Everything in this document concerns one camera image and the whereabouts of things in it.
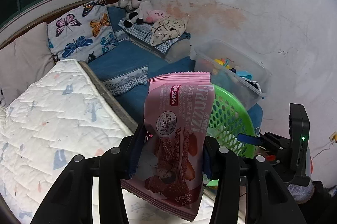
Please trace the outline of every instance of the clear plastic storage box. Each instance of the clear plastic storage box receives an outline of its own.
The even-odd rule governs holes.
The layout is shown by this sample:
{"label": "clear plastic storage box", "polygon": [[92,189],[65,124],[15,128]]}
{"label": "clear plastic storage box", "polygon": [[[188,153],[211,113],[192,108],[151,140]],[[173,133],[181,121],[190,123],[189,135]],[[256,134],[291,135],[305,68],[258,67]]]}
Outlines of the clear plastic storage box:
{"label": "clear plastic storage box", "polygon": [[[266,97],[270,84],[271,73],[258,62],[239,52],[228,43],[220,40],[211,40],[195,46],[197,58],[194,71],[210,72],[211,83],[216,84],[241,101],[246,110],[249,110],[260,98]],[[260,92],[254,86],[238,75],[215,62],[215,59],[229,59],[240,70],[248,71],[253,75],[261,87]]]}

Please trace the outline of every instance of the electrical cable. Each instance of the electrical cable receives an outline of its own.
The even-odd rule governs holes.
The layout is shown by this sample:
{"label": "electrical cable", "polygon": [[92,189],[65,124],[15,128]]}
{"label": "electrical cable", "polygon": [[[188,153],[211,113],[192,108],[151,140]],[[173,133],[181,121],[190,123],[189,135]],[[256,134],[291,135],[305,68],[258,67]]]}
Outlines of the electrical cable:
{"label": "electrical cable", "polygon": [[323,146],[320,146],[320,147],[317,147],[317,148],[311,150],[311,152],[316,151],[316,150],[321,150],[321,149],[323,149],[325,146],[327,146],[327,145],[329,145],[329,144],[331,144],[331,141],[329,141],[327,144],[325,144],[325,145],[323,145]]}
{"label": "electrical cable", "polygon": [[331,147],[332,143],[330,143],[329,147],[328,148],[325,148],[323,149],[322,151],[320,151],[319,153],[317,153],[311,160],[314,160],[315,157],[317,157],[320,153],[322,153],[323,151],[326,151],[326,150],[330,150],[330,147]]}

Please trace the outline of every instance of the red label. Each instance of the red label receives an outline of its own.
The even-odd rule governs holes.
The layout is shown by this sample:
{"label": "red label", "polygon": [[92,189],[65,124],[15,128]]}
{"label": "red label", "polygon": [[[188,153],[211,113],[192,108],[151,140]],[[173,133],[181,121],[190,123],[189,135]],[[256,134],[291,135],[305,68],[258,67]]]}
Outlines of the red label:
{"label": "red label", "polygon": [[171,106],[178,106],[178,92],[181,84],[173,85],[170,92],[170,104]]}

